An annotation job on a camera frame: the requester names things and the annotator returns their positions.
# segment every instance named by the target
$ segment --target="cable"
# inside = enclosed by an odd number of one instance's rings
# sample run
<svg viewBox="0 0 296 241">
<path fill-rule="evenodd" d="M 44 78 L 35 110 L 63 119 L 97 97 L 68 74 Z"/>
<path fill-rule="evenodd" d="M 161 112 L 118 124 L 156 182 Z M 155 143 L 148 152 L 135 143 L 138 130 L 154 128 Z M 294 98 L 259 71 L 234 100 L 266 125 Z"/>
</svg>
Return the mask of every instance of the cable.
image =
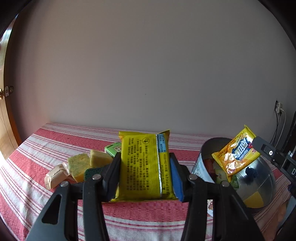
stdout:
<svg viewBox="0 0 296 241">
<path fill-rule="evenodd" d="M 274 141 L 273 141 L 273 143 L 272 143 L 273 146 L 274 146 L 274 143 L 276 142 L 276 135 L 277 135 L 278 127 L 279 127 L 279 122 L 278 122 L 278 126 L 277 126 L 277 128 L 276 128 L 276 134 L 275 134 L 275 136 L 274 136 Z"/>
<path fill-rule="evenodd" d="M 274 130 L 274 134 L 276 133 L 278 126 L 279 126 L 279 122 L 278 122 L 277 113 L 276 113 L 276 129 Z M 269 144 L 272 143 L 272 140 L 273 140 L 273 139 L 274 139 L 274 135 L 272 136 L 272 139 L 271 139 L 271 141 L 269 142 Z"/>
<path fill-rule="evenodd" d="M 283 128 L 282 128 L 282 130 L 281 130 L 281 134 L 279 135 L 279 139 L 281 138 L 281 135 L 282 135 L 282 133 L 283 133 L 283 130 L 284 130 L 284 127 L 285 127 L 285 123 L 286 123 L 286 116 L 287 116 L 287 115 L 286 115 L 286 112 L 285 112 L 282 108 L 281 108 L 281 111 L 285 113 L 285 121 L 284 121 L 284 124 L 283 124 Z"/>
</svg>

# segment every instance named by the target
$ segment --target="white wall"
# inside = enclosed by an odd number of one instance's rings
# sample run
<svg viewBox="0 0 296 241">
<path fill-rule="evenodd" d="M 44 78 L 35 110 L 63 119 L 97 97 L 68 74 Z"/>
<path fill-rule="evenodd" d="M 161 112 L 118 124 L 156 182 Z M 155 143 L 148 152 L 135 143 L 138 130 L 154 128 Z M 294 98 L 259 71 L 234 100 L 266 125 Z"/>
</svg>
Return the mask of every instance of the white wall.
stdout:
<svg viewBox="0 0 296 241">
<path fill-rule="evenodd" d="M 285 134 L 296 110 L 295 50 L 257 0 L 38 1 L 12 44 L 23 139 L 56 122 L 216 136 L 247 124 L 270 140 L 275 100 Z"/>
</svg>

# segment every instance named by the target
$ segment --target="striped bed sheet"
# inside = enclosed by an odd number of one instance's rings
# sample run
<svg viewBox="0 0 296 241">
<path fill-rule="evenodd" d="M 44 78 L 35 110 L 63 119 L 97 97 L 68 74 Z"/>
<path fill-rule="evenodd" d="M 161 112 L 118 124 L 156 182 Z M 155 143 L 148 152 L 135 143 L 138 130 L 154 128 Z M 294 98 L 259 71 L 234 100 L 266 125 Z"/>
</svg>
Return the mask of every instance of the striped bed sheet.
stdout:
<svg viewBox="0 0 296 241">
<path fill-rule="evenodd" d="M 209 136 L 171 134 L 169 151 L 191 171 L 202 144 Z M 0 165 L 0 217 L 17 240 L 25 240 L 34 221 L 50 198 L 44 176 L 54 166 L 79 153 L 118 141 L 118 130 L 48 123 L 25 140 Z M 289 181 L 269 163 L 276 178 L 276 196 L 255 216 L 264 232 L 278 207 L 288 199 Z M 177 200 L 103 204 L 110 240 L 180 240 L 187 203 Z M 207 217 L 205 240 L 211 240 L 213 218 Z M 78 205 L 78 236 L 85 240 L 83 211 Z"/>
</svg>

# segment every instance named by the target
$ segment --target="green scouring pad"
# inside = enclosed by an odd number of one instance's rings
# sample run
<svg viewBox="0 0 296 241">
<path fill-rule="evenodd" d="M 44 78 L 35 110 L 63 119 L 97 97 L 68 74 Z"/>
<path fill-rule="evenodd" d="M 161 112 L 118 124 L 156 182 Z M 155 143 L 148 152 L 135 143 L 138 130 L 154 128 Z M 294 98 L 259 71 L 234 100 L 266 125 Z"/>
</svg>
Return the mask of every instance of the green scouring pad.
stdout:
<svg viewBox="0 0 296 241">
<path fill-rule="evenodd" d="M 84 172 L 84 180 L 86 181 L 89 178 L 92 178 L 94 174 L 101 174 L 103 177 L 105 176 L 109 165 L 103 167 L 89 168 Z"/>
</svg>

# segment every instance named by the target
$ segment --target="sponge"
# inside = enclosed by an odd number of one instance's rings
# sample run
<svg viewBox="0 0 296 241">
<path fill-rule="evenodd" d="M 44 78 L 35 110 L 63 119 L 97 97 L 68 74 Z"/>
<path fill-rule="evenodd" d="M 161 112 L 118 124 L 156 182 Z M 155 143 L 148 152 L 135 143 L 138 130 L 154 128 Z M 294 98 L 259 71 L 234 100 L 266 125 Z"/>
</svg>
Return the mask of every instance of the sponge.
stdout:
<svg viewBox="0 0 296 241">
<path fill-rule="evenodd" d="M 110 164 L 113 161 L 113 157 L 102 151 L 91 150 L 91 167 L 103 167 Z"/>
<path fill-rule="evenodd" d="M 106 165 L 104 167 L 97 167 L 97 168 L 91 168 L 87 169 L 84 173 L 84 180 L 91 178 L 94 174 L 101 174 L 102 177 L 105 177 L 110 165 Z"/>
<path fill-rule="evenodd" d="M 76 182 L 84 181 L 84 172 L 91 168 L 89 165 L 89 156 L 86 153 L 78 154 L 68 158 L 69 171 Z"/>
<path fill-rule="evenodd" d="M 244 200 L 244 203 L 247 207 L 250 208 L 261 208 L 264 206 L 263 199 L 258 191 Z"/>
</svg>

